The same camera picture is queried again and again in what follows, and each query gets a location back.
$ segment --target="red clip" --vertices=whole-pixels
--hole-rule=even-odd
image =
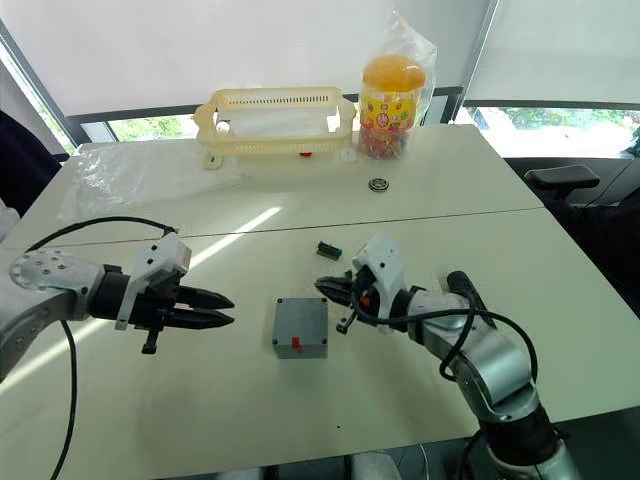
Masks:
[[[291,348],[296,350],[298,353],[304,353],[304,349],[302,345],[300,345],[300,337],[291,337]]]

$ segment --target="beige plastic tray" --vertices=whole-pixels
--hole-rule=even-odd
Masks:
[[[340,116],[340,125],[329,131],[327,117]],[[351,145],[356,110],[335,87],[252,88],[218,90],[209,103],[198,107],[194,120],[199,127],[197,140],[206,145],[212,157],[327,152]],[[280,130],[269,128],[276,119]],[[311,120],[312,133],[298,128],[300,118]],[[228,122],[228,130],[218,128]],[[253,123],[250,127],[241,128]],[[205,161],[205,168],[216,168],[217,161]]]

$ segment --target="table surface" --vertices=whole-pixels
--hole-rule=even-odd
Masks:
[[[401,161],[358,156],[345,163],[333,153],[311,158],[238,158],[240,185],[209,193],[131,208],[135,215],[180,228],[182,237],[226,234],[242,229],[264,212],[279,209],[261,230],[317,227],[466,215],[538,208],[538,198],[520,181],[472,125],[433,125],[416,129]],[[65,226],[56,219],[73,178],[67,164],[3,242],[25,248]],[[389,181],[385,193],[369,190],[371,178]],[[153,228],[99,225],[70,234],[52,245],[151,239]]]
[[[342,307],[329,308],[328,358],[273,353],[276,298],[317,297],[314,279],[344,272],[380,231],[401,249],[407,284],[438,289],[448,272],[464,270],[490,309],[530,334],[553,421],[640,404],[632,380],[640,321],[542,208],[192,238],[183,283],[229,296],[236,322],[165,331],[155,356],[140,354],[144,332],[114,331],[104,320],[76,325],[79,406],[63,478],[171,477],[473,433],[477,422],[436,358],[363,324],[337,334]],[[345,254],[337,262],[316,255],[319,240]],[[146,243],[65,250],[128,271]],[[0,267],[13,253],[0,252]],[[68,352],[52,325],[0,385],[0,477],[50,475],[68,404]]]

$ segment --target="plastic jar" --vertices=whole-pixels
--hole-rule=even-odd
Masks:
[[[374,158],[404,153],[426,80],[425,69],[404,55],[381,55],[369,62],[360,92],[361,151]]]

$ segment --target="gray box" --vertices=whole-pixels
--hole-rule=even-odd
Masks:
[[[279,298],[273,349],[279,358],[324,358],[328,350],[326,298]]]

